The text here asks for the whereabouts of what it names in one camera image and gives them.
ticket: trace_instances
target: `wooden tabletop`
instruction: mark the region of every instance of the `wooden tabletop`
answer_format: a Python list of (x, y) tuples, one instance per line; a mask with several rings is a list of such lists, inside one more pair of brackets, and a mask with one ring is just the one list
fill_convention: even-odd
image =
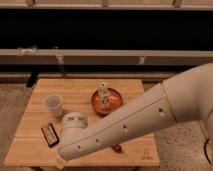
[[(55, 118), (42, 105), (43, 99), (52, 93), (63, 99), (64, 114), (83, 112), (88, 125), (101, 119), (94, 113), (90, 100), (102, 82), (119, 91), (124, 104), (144, 92), (141, 80), (136, 79), (40, 79), (23, 114), (4, 164), (6, 166), (56, 166), (57, 148), (49, 148), (41, 132), (41, 126), (52, 122), (60, 136), (61, 119)], [(153, 134), (122, 145), (124, 153), (111, 148), (89, 154), (68, 162), (68, 166), (159, 166), (159, 158)]]

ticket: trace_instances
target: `speckled floor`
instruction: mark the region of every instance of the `speckled floor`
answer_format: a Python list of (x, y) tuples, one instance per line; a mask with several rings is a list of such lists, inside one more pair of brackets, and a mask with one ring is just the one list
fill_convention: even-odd
[[(32, 93), (25, 84), (0, 84), (0, 171), (30, 171), (25, 167), (5, 167), (4, 158), (11, 140)], [(179, 124), (155, 133), (160, 167), (142, 168), (66, 168), (78, 171), (205, 171), (209, 164), (203, 153), (206, 139), (200, 124), (192, 122)], [(56, 168), (44, 168), (55, 171)]]

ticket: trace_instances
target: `orange bowl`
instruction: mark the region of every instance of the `orange bowl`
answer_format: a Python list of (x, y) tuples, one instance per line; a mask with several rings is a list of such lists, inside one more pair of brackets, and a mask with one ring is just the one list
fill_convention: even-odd
[(95, 91), (91, 98), (91, 103), (93, 109), (102, 115), (108, 115), (118, 109), (122, 105), (122, 97), (121, 94), (115, 89), (108, 88), (109, 90), (109, 107), (102, 108), (100, 104), (100, 96), (98, 94), (98, 90)]

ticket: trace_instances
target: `white cup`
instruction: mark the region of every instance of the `white cup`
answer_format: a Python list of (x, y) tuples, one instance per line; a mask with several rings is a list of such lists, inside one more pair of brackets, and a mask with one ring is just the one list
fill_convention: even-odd
[(60, 117), (63, 114), (62, 98), (58, 94), (48, 95), (43, 102), (45, 108), (47, 108), (55, 117)]

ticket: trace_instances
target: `cable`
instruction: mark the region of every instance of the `cable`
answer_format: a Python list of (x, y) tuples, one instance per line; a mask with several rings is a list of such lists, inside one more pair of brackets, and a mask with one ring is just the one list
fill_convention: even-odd
[(206, 156), (206, 159), (208, 161), (209, 164), (211, 164), (211, 160), (209, 159), (209, 156), (208, 156), (208, 153), (207, 153), (207, 145), (209, 143), (209, 138), (206, 139), (205, 143), (204, 143), (204, 146), (203, 146), (203, 150), (204, 150), (204, 154)]

